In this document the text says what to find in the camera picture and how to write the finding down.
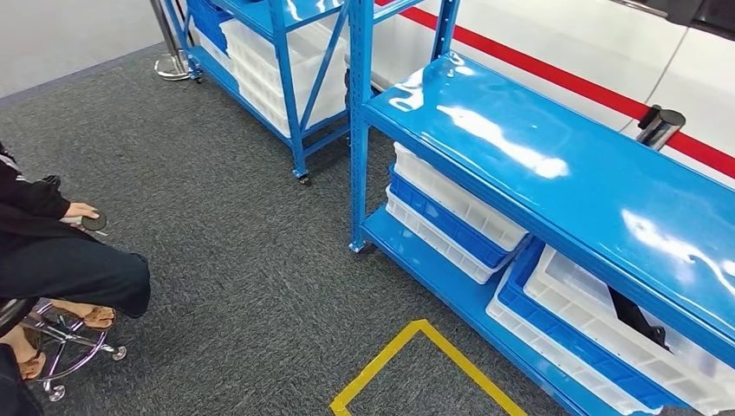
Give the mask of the person's hand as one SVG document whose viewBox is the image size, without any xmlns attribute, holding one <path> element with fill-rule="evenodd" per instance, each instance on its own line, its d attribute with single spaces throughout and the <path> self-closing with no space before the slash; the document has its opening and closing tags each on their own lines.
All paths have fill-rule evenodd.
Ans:
<svg viewBox="0 0 735 416">
<path fill-rule="evenodd" d="M 86 217 L 97 219 L 99 216 L 100 213 L 95 207 L 82 202 L 74 202 L 69 205 L 67 211 L 63 214 L 62 218 L 68 219 Z"/>
</svg>

